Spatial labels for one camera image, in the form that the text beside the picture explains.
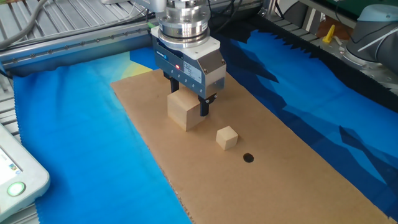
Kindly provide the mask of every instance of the cardboard sheet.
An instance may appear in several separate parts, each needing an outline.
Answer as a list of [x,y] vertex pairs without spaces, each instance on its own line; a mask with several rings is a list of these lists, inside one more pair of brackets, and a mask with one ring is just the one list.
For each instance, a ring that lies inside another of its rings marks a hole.
[[[162,71],[112,87],[195,223],[390,223],[229,75],[206,120],[188,132],[167,117]],[[239,134],[228,151],[215,141],[225,126]]]

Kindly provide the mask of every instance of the wooden block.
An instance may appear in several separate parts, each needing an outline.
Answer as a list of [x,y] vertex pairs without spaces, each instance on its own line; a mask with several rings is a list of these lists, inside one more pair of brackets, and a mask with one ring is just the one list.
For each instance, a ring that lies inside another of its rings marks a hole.
[[167,114],[184,131],[202,122],[198,96],[188,88],[181,88],[167,96]]
[[238,134],[230,126],[217,131],[216,142],[218,142],[224,150],[234,147],[237,141]]

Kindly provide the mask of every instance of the white device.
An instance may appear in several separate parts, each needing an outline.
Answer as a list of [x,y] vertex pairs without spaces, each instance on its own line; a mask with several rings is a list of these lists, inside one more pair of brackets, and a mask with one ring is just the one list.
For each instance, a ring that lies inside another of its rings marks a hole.
[[27,207],[50,186],[50,175],[0,124],[0,222]]

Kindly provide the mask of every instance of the dark blue fabric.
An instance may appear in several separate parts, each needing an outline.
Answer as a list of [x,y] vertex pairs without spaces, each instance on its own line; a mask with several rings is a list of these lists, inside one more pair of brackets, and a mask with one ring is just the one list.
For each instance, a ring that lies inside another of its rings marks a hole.
[[22,143],[51,178],[41,224],[191,223],[109,85],[131,64],[127,52],[15,77]]
[[398,219],[398,114],[318,59],[258,31],[217,37],[227,71],[386,215]]

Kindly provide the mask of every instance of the cable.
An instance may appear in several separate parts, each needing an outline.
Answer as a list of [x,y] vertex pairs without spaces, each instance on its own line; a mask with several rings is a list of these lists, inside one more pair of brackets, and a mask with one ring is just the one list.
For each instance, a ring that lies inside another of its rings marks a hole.
[[94,27],[90,27],[90,28],[83,28],[83,29],[78,29],[78,30],[71,30],[71,31],[67,31],[67,32],[61,32],[61,33],[58,33],[58,34],[52,34],[52,35],[48,35],[46,37],[41,37],[41,38],[38,38],[38,39],[26,40],[26,41],[23,41],[23,42],[19,42],[18,44],[13,45],[12,47],[19,47],[21,45],[32,44],[32,43],[37,44],[39,42],[45,42],[45,41],[50,41],[50,40],[55,40],[55,39],[61,39],[61,38],[64,38],[64,37],[69,37],[69,36],[78,35],[78,34],[84,34],[86,32],[93,32],[93,31],[97,31],[97,30],[101,30],[101,29],[105,29],[105,28],[109,28],[109,27],[113,27],[113,26],[126,25],[126,24],[129,24],[129,23],[132,23],[132,22],[137,22],[137,21],[139,21],[141,19],[145,20],[145,16],[137,18],[145,10],[146,10],[146,8],[141,10],[140,13],[137,14],[136,16],[134,16],[134,17],[131,17],[131,18],[128,18],[128,19],[124,18],[124,20],[125,20],[124,22],[121,22],[120,20],[118,20],[118,21],[111,22],[109,24],[105,24],[105,25],[102,24],[102,26],[99,25],[99,26],[94,26]]
[[219,27],[216,31],[215,34],[218,33],[220,30],[222,30],[229,22],[231,22],[231,19],[234,17],[234,15],[236,14],[236,12],[239,10],[239,8],[242,5],[243,0],[239,0],[238,5],[236,6],[236,10],[234,10],[234,12],[232,13],[231,17],[221,26]]
[[278,4],[278,0],[275,0],[275,6],[276,6],[276,8],[278,9],[278,12],[279,12],[281,18],[282,18],[282,19],[285,19],[285,16],[284,16],[284,14],[282,13],[282,10],[280,10],[279,4]]
[[9,75],[7,74],[7,72],[2,71],[1,69],[0,69],[0,74],[1,74],[1,75],[4,75],[6,78],[12,79],[12,77],[9,76]]
[[337,10],[338,10],[338,6],[339,6],[339,4],[340,4],[341,1],[343,1],[343,0],[338,1],[337,4],[336,4],[335,16],[336,16],[337,20],[343,25],[344,30],[346,31],[346,33],[348,34],[349,38],[351,39],[351,41],[352,41],[354,44],[357,44],[357,43],[361,42],[363,39],[367,38],[368,36],[370,36],[370,35],[372,35],[372,34],[374,34],[374,33],[376,33],[376,32],[379,32],[380,30],[382,30],[382,29],[386,28],[387,26],[393,24],[393,23],[391,22],[391,23],[389,23],[389,24],[387,24],[387,25],[381,27],[380,29],[377,29],[377,30],[375,30],[375,31],[372,31],[372,32],[370,32],[370,33],[364,35],[364,36],[361,37],[359,40],[355,41],[355,40],[353,39],[353,37],[351,36],[351,34],[348,32],[347,27],[342,23],[342,21],[341,21],[340,18],[338,17]]
[[[39,14],[40,10],[42,9],[42,6],[46,2],[47,2],[47,0],[40,0],[39,1],[38,6],[35,8],[35,11],[32,13],[32,16],[30,18],[30,21],[29,21],[28,25],[25,28],[23,28],[18,34],[16,34],[16,35],[14,35],[14,36],[12,36],[12,37],[0,42],[0,50],[1,49],[5,49],[6,47],[11,45],[15,41],[18,41],[19,39],[23,38],[25,35],[27,35],[30,32],[30,30],[35,25],[35,20],[37,18],[37,15]],[[146,10],[144,8],[137,15],[135,15],[134,17],[131,17],[131,14],[132,14],[135,6],[136,6],[136,2],[134,2],[133,6],[132,6],[132,9],[130,10],[130,13],[128,14],[128,16],[126,16],[126,17],[124,17],[122,19],[118,19],[116,21],[110,22],[109,24],[98,24],[96,26],[92,26],[92,27],[89,27],[89,28],[82,28],[82,29],[77,29],[77,30],[69,30],[69,31],[60,32],[60,33],[57,33],[57,34],[47,35],[45,37],[36,38],[36,39],[33,39],[33,40],[25,40],[25,41],[19,42],[18,44],[13,45],[13,46],[20,46],[20,45],[24,45],[24,44],[33,43],[33,42],[37,43],[37,42],[40,42],[40,41],[41,42],[49,41],[49,40],[53,40],[53,39],[61,39],[61,38],[64,38],[64,37],[69,37],[71,35],[78,35],[78,34],[82,34],[82,33],[85,33],[85,32],[93,32],[93,31],[104,29],[104,28],[109,28],[109,27],[112,27],[114,25],[120,25],[123,22],[132,22],[132,21],[135,20],[135,18],[140,16]]]
[[398,27],[395,27],[395,28],[392,29],[390,32],[388,32],[388,33],[382,35],[381,37],[377,38],[376,40],[370,42],[368,45],[366,45],[366,46],[364,46],[363,48],[359,49],[358,52],[361,52],[361,51],[365,50],[366,48],[368,48],[368,47],[372,46],[373,44],[377,43],[379,40],[382,40],[382,39],[383,39],[383,41],[384,41],[384,39],[385,39],[386,37],[390,36],[391,34],[395,34],[396,32],[398,32]]
[[0,49],[6,48],[12,43],[18,41],[19,39],[26,36],[33,28],[36,23],[36,17],[39,15],[40,10],[42,10],[42,6],[47,2],[47,0],[40,0],[37,7],[32,13],[30,20],[25,28],[23,28],[18,34],[13,35],[12,37],[0,42]]

